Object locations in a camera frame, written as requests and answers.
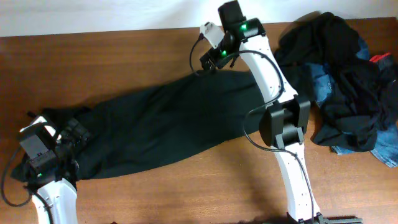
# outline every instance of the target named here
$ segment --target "white backdrop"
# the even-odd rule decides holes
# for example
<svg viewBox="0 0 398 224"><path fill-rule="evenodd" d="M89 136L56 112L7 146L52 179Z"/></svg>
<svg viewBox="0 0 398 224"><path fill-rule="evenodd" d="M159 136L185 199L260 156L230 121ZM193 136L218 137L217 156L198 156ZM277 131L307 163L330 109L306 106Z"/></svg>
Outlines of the white backdrop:
<svg viewBox="0 0 398 224"><path fill-rule="evenodd" d="M228 0L0 0L0 36L198 27L220 24ZM313 11L345 19L398 16L398 0L240 0L261 22L291 22Z"/></svg>

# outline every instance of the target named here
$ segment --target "black cable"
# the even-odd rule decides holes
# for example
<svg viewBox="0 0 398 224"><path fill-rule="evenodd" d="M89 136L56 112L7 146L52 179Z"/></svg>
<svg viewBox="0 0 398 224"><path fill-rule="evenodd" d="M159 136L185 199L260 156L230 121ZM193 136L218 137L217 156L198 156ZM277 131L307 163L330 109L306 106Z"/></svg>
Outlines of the black cable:
<svg viewBox="0 0 398 224"><path fill-rule="evenodd" d="M32 199L32 195L29 194L29 197L28 197L28 199L25 202L20 203L20 204L14 204L14 203L11 203L10 201L8 201L8 199L6 197L6 194L4 193L4 183L6 181L6 176L7 176L8 169L11 166L11 162L15 159L15 157L17 156L17 154L18 154L18 152L20 150L21 150L21 147L18 147L17 150L15 150L15 152L11 156L11 159L8 161L6 167L4 168L4 171L3 171L2 176L1 176L1 197L2 197L2 199L4 200L4 202L6 204L8 204L9 206L12 206L12 207L22 207L22 206L26 205L27 203L29 203L30 200Z"/></svg>
<svg viewBox="0 0 398 224"><path fill-rule="evenodd" d="M292 155L293 157L295 157L295 160L298 162L298 165L300 166L301 171L302 171L302 173L303 173L303 175L304 175L305 181L306 181L306 183L307 183L308 192L310 193L310 199L311 199L311 223L313 224L313 223L314 223L314 217L313 217L313 215L314 215L314 214L313 214L314 205L313 205L313 195L312 195L312 191L311 191L311 187L310 187L310 181L308 180L307 174L305 173L305 170L304 170L304 166L303 166L303 164L301 163L301 161L300 161L299 157L297 156L297 154L296 154L296 153L293 153L293 152L290 152L290 151L287 151L287 150L283 150L283 149L271 149L271 148L266 148L266 147L263 147L263 146L258 145L257 143L255 143L255 142L249 137L249 135L248 135L247 132L246 132L246 128L244 127L244 122L246 121L246 119L248 118L248 116L249 116L250 114L252 114L253 112L255 112L255 111L257 111L257 110L259 110L259 109L261 109L261 108L266 107L266 106L269 105L270 103L273 103L273 102L277 101L277 100L280 98L280 96L282 96L283 92L285 91L285 88L284 88L284 81L283 81L283 79L282 79L282 74L280 73L280 71L279 71L278 67L276 66L276 64L275 64L266 54L263 54L263 53L261 53L261 52L255 51L255 50L242 50L242 51L239 51L239 52L234 52L234 53L228 55L227 57L225 57L223 60L221 60L218 64L222 64L222 62L224 62L225 60L227 60L227 61L228 61L228 60L231 60L231 58L237 57L237 56L239 56L240 54L258 54L258 55L260 55L262 58L265 58L265 59L272 65L272 67L274 68L275 72L278 74L279 83L280 83L280 90L279 90L279 92L278 92L278 95L277 95L275 98L273 98L272 100L270 100L270 101L264 103L262 106L259 106L259 107L257 107L257 108L254 108L253 110L251 110L251 111L249 111L248 113L246 113L246 115L245 115L244 118L243 118L243 122L242 122L243 133L244 133L244 135L246 136L246 138L249 140L249 142L250 142L253 146L256 146L258 149L262 149L262 150L264 150L264 151L269 151L269 152L286 152L286 153L289 153L290 155Z"/></svg>
<svg viewBox="0 0 398 224"><path fill-rule="evenodd" d="M193 49L195 49L195 47L197 46L199 41L203 40L203 38L204 38L204 35L200 34L199 37L198 37L198 40L192 46L191 53L189 53L189 66L191 67L192 73L194 73L196 76L200 76L200 75L199 75L199 73L197 73L197 71L195 71L195 69L193 69L193 66L192 66L192 53L193 53Z"/></svg>
<svg viewBox="0 0 398 224"><path fill-rule="evenodd" d="M54 224L54 220L53 220L53 217L52 217L52 213L51 213L51 207L49 206L49 204L44 200L44 198L41 196L41 195L39 195L36 191L34 191L34 190L31 190L31 189L29 189L29 188L27 188L27 187L24 187L31 195L35 195L42 203L43 203L43 206L44 206L44 209L45 209L45 211L47 212L47 214L49 215L49 221L50 221L50 224Z"/></svg>

